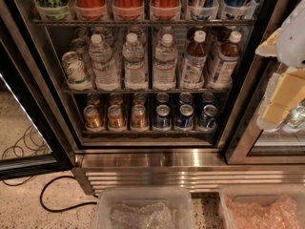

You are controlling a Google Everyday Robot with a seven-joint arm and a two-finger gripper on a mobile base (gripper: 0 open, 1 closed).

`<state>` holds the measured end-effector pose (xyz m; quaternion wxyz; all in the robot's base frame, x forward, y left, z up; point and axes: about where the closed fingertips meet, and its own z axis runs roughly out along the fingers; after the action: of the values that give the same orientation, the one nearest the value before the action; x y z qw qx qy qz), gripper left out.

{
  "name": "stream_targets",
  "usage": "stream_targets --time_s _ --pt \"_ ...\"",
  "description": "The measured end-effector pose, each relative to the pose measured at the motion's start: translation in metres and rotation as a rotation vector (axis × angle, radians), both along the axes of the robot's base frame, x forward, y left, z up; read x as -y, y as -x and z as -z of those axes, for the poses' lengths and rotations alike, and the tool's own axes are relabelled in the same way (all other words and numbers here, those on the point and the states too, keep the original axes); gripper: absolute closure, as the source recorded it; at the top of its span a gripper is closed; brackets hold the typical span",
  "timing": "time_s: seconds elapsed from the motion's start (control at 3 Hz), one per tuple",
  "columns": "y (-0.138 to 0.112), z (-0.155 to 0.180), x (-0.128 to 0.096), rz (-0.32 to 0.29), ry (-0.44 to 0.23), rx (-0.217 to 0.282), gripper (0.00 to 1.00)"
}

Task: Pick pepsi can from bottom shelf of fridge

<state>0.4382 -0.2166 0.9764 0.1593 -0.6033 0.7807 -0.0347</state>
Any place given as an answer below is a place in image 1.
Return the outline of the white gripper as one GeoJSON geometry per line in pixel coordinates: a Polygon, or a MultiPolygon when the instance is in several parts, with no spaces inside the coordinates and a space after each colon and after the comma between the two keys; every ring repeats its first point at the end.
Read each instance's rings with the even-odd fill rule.
{"type": "Polygon", "coordinates": [[[274,73],[269,79],[258,109],[258,128],[270,131],[305,98],[305,71],[302,70],[305,67],[305,9],[296,7],[281,28],[260,44],[255,53],[277,57],[279,62],[289,66],[285,73],[274,73]]]}

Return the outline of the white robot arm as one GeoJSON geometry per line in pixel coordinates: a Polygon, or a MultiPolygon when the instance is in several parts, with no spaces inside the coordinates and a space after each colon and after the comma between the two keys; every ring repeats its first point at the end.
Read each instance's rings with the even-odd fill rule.
{"type": "Polygon", "coordinates": [[[305,93],[305,0],[260,44],[255,53],[276,57],[288,67],[285,73],[273,73],[268,81],[256,124],[265,131],[276,130],[290,111],[304,99],[305,93]]]}

